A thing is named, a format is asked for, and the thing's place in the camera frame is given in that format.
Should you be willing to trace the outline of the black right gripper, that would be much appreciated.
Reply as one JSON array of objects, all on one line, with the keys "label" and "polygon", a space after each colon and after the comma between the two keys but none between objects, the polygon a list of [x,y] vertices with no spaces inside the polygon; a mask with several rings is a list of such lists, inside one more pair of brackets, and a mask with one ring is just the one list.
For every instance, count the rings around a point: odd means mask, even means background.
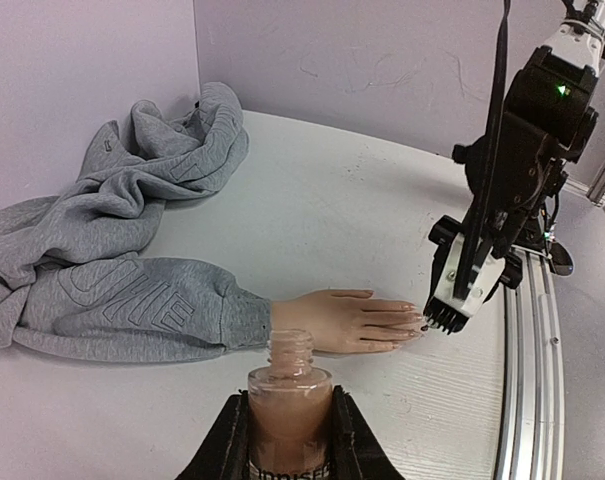
[{"label": "black right gripper", "polygon": [[[437,249],[432,261],[430,290],[436,289],[452,242],[461,230],[462,224],[448,215],[444,215],[432,227],[428,239],[437,246]],[[504,259],[505,267],[499,282],[510,289],[516,289],[522,281],[522,260],[513,251],[508,252]]]}]

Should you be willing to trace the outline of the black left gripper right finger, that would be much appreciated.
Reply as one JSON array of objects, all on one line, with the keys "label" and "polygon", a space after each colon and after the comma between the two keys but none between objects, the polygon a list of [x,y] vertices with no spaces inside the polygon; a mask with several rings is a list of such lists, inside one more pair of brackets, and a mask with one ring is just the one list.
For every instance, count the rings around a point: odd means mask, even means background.
[{"label": "black left gripper right finger", "polygon": [[404,480],[341,385],[333,389],[330,419],[331,479]]}]

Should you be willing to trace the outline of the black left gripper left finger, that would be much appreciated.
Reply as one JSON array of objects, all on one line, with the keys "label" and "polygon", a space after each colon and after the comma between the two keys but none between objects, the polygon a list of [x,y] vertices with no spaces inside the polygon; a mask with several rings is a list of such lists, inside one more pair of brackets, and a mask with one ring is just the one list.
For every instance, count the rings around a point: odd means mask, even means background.
[{"label": "black left gripper left finger", "polygon": [[249,478],[248,392],[228,397],[195,455],[177,480]]}]

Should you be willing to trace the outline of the nail polish bottle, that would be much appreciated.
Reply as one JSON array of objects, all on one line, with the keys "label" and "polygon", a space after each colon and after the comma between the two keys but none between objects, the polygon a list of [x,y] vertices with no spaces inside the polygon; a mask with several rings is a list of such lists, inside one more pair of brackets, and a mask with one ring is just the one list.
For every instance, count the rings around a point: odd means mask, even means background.
[{"label": "nail polish bottle", "polygon": [[274,330],[269,364],[248,374],[251,479],[328,479],[333,383],[313,365],[313,338]]}]

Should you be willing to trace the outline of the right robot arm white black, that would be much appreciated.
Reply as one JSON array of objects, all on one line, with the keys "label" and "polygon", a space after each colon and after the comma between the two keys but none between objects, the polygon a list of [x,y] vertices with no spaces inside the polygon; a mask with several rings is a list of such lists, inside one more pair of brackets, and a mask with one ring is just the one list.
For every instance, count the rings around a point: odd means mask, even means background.
[{"label": "right robot arm white black", "polygon": [[473,200],[462,221],[453,294],[468,293],[488,257],[522,242],[540,247],[555,218],[545,207],[566,182],[596,126],[591,102],[605,68],[605,1],[567,1],[558,30],[506,79],[508,21],[501,21],[485,133],[453,148]]}]

